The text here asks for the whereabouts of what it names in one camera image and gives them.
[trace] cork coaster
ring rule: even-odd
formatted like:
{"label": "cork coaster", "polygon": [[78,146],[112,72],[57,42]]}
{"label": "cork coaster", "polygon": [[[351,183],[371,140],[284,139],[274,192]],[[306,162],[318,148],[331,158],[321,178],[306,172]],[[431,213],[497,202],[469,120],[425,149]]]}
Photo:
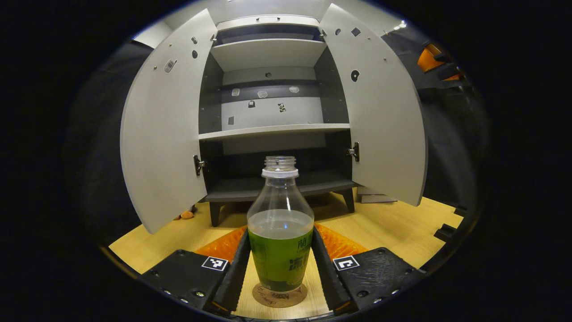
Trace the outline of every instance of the cork coaster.
{"label": "cork coaster", "polygon": [[306,285],[301,284],[296,289],[288,292],[274,292],[258,283],[252,289],[252,296],[258,303],[267,307],[288,308],[304,301],[306,296],[308,296],[308,289]]}

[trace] open cabinet door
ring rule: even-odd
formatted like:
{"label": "open cabinet door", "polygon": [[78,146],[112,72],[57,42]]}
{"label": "open cabinet door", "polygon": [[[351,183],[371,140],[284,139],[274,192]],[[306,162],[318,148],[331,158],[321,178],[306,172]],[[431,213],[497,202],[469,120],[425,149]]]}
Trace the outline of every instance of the open cabinet door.
{"label": "open cabinet door", "polygon": [[331,4],[320,29],[344,88],[352,142],[359,142],[352,180],[418,206],[427,144],[411,77],[380,35],[342,8]]}
{"label": "open cabinet door", "polygon": [[193,155],[211,36],[207,9],[163,40],[137,73],[121,119],[121,165],[135,211],[154,234],[206,196]]}

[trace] white cabinet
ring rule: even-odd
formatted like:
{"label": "white cabinet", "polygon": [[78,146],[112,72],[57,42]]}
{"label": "white cabinet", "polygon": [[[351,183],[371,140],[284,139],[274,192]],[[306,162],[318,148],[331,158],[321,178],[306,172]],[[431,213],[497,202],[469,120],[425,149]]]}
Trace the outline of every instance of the white cabinet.
{"label": "white cabinet", "polygon": [[[356,142],[359,161],[346,155]],[[222,202],[254,200],[264,155],[277,153],[296,155],[304,194],[345,191],[352,210],[347,191],[359,183],[419,204],[427,150],[416,90],[352,15],[331,5],[321,22],[265,15],[215,26],[204,10],[143,64],[121,161],[150,233],[198,201],[215,215]]]}

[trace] plastic bottle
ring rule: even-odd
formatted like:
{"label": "plastic bottle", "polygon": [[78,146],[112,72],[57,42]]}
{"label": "plastic bottle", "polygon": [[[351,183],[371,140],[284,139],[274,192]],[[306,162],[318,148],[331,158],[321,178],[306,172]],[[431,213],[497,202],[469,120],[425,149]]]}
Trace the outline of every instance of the plastic bottle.
{"label": "plastic bottle", "polygon": [[256,272],[275,292],[300,286],[312,243],[314,213],[296,186],[295,163],[293,156],[266,157],[266,183],[247,214]]}

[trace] cabinet leg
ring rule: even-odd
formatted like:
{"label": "cabinet leg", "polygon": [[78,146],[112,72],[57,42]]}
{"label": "cabinet leg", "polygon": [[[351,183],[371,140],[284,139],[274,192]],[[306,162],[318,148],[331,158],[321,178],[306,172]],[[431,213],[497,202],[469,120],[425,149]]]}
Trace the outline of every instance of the cabinet leg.
{"label": "cabinet leg", "polygon": [[216,227],[219,225],[219,215],[220,215],[220,209],[222,206],[223,206],[223,204],[221,202],[209,202],[210,224],[213,225],[213,227]]}
{"label": "cabinet leg", "polygon": [[351,188],[334,192],[344,197],[345,205],[348,207],[350,213],[354,213],[356,211],[353,204],[353,190]]}

